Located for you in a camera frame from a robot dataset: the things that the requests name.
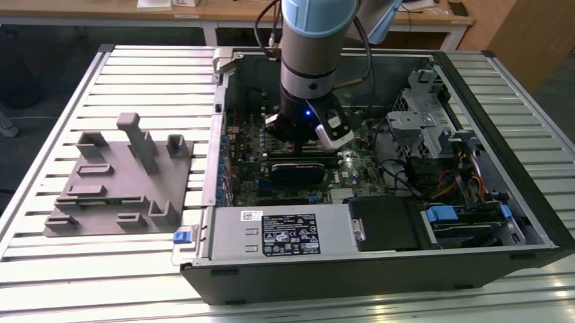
wooden cabinet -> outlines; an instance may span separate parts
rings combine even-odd
[[[493,50],[534,92],[575,46],[574,0],[462,0],[477,19],[461,50]]]

motherboard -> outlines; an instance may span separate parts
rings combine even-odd
[[[233,206],[339,204],[355,196],[386,194],[370,145],[371,120],[337,152],[325,151],[319,141],[299,149],[279,141],[266,132],[265,118],[227,118]]]

wooden table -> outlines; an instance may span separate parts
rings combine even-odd
[[[218,28],[251,28],[270,0],[203,0],[198,7],[136,12],[136,0],[0,0],[0,24],[60,26],[201,27],[206,44],[218,46]],[[449,10],[447,0],[439,8]],[[271,27],[269,14],[262,28]],[[455,50],[473,17],[451,12],[398,12],[391,31],[446,33],[442,50]]]

sticker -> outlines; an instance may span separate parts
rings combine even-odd
[[[242,221],[262,221],[263,211],[242,211]]]
[[[199,19],[199,15],[174,15],[174,18]]]
[[[262,219],[263,254],[267,257],[322,253],[315,214],[263,215],[262,211],[255,212]]]

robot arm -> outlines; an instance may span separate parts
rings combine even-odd
[[[293,141],[297,147],[321,139],[326,149],[338,149],[353,140],[354,131],[334,90],[361,83],[371,66],[362,78],[335,85],[346,34],[355,22],[363,41],[367,39],[357,14],[370,15],[379,12],[377,8],[385,8],[385,16],[370,30],[379,28],[381,35],[387,33],[399,4],[401,0],[366,1],[361,9],[358,0],[282,1],[282,101],[279,113],[267,120],[269,132],[278,139]]]

